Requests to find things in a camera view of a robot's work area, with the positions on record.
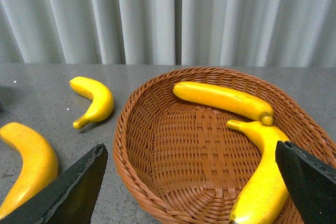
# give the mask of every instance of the banana tip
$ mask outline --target banana tip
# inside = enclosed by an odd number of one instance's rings
[[[90,123],[89,120],[87,120],[84,117],[81,117],[81,118],[75,120],[72,125],[75,129],[80,130],[81,128],[88,125],[89,123]]]
[[[226,127],[228,127],[231,130],[237,130],[237,131],[239,131],[241,123],[242,123],[241,121],[231,119],[231,120],[229,120],[229,121],[226,122]]]
[[[265,115],[261,118],[261,122],[266,126],[271,126],[273,124],[273,116]]]

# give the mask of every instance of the toy banana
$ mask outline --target toy banana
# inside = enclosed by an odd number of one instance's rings
[[[113,95],[101,82],[79,76],[70,80],[70,86],[74,92],[92,101],[86,113],[74,121],[74,128],[81,129],[89,123],[101,122],[112,113]]]
[[[261,153],[258,168],[233,205],[229,223],[272,224],[289,195],[275,162],[277,142],[288,141],[288,138],[275,126],[264,126],[258,121],[229,120],[226,126],[243,132]]]
[[[39,133],[19,123],[0,129],[0,138],[21,154],[21,173],[0,207],[0,219],[31,199],[58,174],[58,160],[52,146]]]
[[[272,125],[273,109],[266,101],[235,89],[217,85],[182,81],[174,85],[173,93],[186,101],[216,107]]]

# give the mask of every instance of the basket weave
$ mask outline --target basket weave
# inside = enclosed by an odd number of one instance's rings
[[[336,167],[336,144],[296,102],[266,81],[224,68],[187,68],[135,90],[117,122],[114,160],[141,207],[162,223],[228,223],[260,153],[229,119],[249,119],[177,98],[172,85],[197,81],[250,93],[270,103],[274,125]],[[303,223],[289,198],[275,223]]]

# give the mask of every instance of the banana stem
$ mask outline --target banana stem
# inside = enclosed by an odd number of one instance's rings
[[[231,119],[231,120],[227,121],[226,126],[231,130],[241,131],[241,126],[242,126],[241,124],[242,123],[243,122],[241,122],[241,121]]]
[[[75,120],[72,125],[74,126],[75,129],[79,130],[84,126],[88,125],[89,123],[90,123],[89,119],[85,117],[85,115],[83,115],[81,118]]]

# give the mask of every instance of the brown woven basket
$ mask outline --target brown woven basket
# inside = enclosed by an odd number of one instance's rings
[[[127,189],[162,223],[228,223],[231,208],[257,168],[260,153],[224,110],[182,101],[179,81],[216,84],[270,103],[274,125],[291,141],[336,167],[336,145],[296,102],[266,81],[224,68],[187,68],[135,90],[114,136],[114,160]],[[275,223],[303,223],[289,198]]]

